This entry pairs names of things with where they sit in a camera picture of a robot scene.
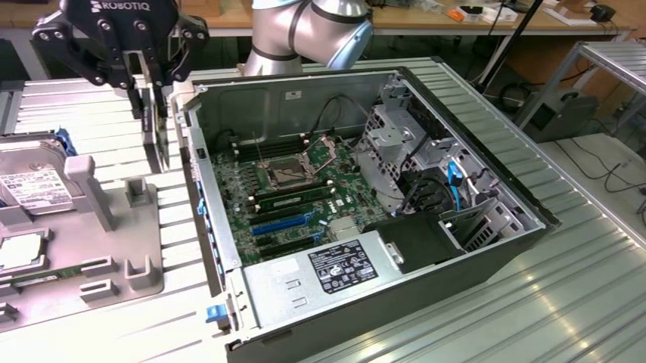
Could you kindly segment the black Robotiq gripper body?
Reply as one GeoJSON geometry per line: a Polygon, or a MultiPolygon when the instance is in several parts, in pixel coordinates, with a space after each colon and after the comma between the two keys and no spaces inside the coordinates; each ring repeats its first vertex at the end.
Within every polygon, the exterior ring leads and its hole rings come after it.
{"type": "Polygon", "coordinates": [[[151,37],[161,46],[179,20],[177,1],[61,1],[61,12],[67,21],[93,39],[102,41],[106,29],[99,22],[107,20],[125,51],[138,51],[137,39],[151,37]]]}

